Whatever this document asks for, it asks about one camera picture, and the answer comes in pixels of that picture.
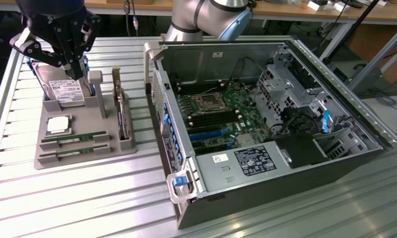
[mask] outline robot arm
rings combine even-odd
[[[27,26],[12,40],[12,47],[24,55],[64,67],[76,80],[84,77],[84,52],[92,49],[102,18],[87,11],[84,0],[16,0]],[[54,52],[44,51],[36,37],[47,41]]]
[[[202,41],[203,31],[220,40],[235,40],[252,13],[248,0],[175,0],[167,41]]]

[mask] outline wooden table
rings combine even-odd
[[[126,14],[123,4],[106,3],[106,0],[86,0],[88,9],[96,14]],[[152,5],[136,4],[138,15],[171,16],[174,0],[155,0]],[[364,9],[351,8],[343,13],[339,23],[342,26],[322,55],[324,58],[338,46],[346,33],[351,29],[356,19],[363,14]],[[0,10],[18,11],[15,0],[0,0]],[[314,21],[334,22],[339,16],[339,11],[315,11],[304,9],[298,5],[275,4],[264,1],[258,2],[254,10],[254,19],[287,20],[287,21]],[[376,6],[364,21],[366,24],[397,25],[397,4],[388,3],[386,6]]]

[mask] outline slotted metal surface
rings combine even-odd
[[[397,237],[397,154],[334,184],[178,230],[142,78],[142,46],[155,40],[102,38],[88,54],[92,70],[104,72],[106,92],[111,66],[122,66],[139,152],[40,171],[34,145],[42,89],[14,53],[0,102],[0,238]]]

